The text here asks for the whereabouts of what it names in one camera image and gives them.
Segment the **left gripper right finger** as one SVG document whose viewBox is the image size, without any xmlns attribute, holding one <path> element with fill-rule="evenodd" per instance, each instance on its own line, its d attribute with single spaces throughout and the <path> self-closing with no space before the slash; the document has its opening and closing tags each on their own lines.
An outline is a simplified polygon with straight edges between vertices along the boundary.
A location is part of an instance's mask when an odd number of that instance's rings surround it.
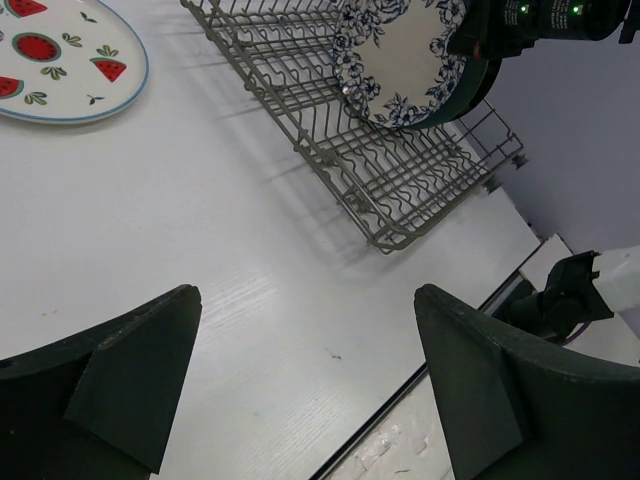
<svg viewBox="0 0 640 480">
<path fill-rule="evenodd" d="M 549 343 L 435 285 L 414 308 L 455 478 L 638 478 L 638 368 Z"/>
</svg>

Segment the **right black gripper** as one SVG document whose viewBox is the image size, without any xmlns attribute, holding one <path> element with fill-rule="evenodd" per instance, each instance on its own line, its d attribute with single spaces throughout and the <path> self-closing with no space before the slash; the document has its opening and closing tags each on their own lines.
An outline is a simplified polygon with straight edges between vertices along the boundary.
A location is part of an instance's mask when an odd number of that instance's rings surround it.
<svg viewBox="0 0 640 480">
<path fill-rule="evenodd" d="M 540 39 L 597 42 L 615 31 L 620 44 L 633 42 L 639 31 L 637 1 L 472 1 L 447 52 L 497 60 L 519 56 Z"/>
</svg>

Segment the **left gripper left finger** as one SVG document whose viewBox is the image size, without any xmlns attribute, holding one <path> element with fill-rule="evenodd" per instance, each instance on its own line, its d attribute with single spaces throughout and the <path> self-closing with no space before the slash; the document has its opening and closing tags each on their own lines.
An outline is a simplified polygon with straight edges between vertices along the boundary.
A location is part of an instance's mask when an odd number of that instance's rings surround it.
<svg viewBox="0 0 640 480">
<path fill-rule="evenodd" d="M 4 479 L 159 473 L 202 313 L 197 287 L 1 362 Z"/>
</svg>

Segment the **blue floral plate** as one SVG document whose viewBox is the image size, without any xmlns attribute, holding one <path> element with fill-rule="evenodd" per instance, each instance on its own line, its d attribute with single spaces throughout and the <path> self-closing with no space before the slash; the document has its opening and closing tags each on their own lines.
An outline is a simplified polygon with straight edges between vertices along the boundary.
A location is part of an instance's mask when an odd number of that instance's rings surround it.
<svg viewBox="0 0 640 480">
<path fill-rule="evenodd" d="M 346 1 L 331 47 L 350 108 L 390 129 L 422 130 L 475 108 L 496 63 L 449 53 L 466 1 Z"/>
</svg>

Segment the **white watermelon plate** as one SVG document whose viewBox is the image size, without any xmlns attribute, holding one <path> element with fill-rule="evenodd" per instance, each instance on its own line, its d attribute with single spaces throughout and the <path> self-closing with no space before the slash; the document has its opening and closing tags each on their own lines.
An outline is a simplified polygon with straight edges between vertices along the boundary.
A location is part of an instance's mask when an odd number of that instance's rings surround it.
<svg viewBox="0 0 640 480">
<path fill-rule="evenodd" d="M 150 72 L 131 25 L 104 1 L 1 4 L 1 113 L 82 124 L 130 106 Z"/>
</svg>

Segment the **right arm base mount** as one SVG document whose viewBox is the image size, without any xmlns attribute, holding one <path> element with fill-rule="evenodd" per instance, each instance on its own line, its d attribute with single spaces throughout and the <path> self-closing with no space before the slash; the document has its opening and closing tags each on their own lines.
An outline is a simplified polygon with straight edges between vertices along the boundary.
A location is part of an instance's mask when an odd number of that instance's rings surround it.
<svg viewBox="0 0 640 480">
<path fill-rule="evenodd" d="M 614 316 L 594 285 L 599 255 L 587 251 L 560 260 L 541 291 L 529 281 L 521 282 L 492 316 L 551 343 L 568 345 L 591 323 Z"/>
</svg>

